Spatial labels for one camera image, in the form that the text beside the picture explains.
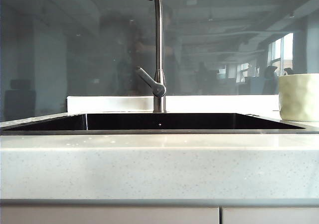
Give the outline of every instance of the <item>kitchen faucet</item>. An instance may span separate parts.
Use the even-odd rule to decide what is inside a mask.
[[[137,74],[152,88],[154,95],[153,112],[166,112],[166,86],[163,71],[164,60],[164,29],[162,0],[155,0],[156,16],[156,72],[152,79],[141,67],[136,68]]]

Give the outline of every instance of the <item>cup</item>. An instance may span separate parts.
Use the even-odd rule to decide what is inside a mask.
[[[319,73],[279,77],[280,117],[290,121],[319,121]]]

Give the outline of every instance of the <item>speckled countertop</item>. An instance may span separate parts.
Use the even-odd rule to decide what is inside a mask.
[[[318,206],[319,135],[2,136],[1,199]]]

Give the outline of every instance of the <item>sink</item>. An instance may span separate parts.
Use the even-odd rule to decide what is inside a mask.
[[[3,127],[2,135],[319,133],[319,128],[238,113],[91,113]]]

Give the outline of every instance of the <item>glass panel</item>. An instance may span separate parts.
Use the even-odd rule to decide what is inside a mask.
[[[163,5],[167,95],[276,94],[280,58],[277,75],[319,73],[319,0]],[[2,121],[65,112],[67,96],[151,96],[135,67],[153,77],[155,60],[153,1],[1,0]]]

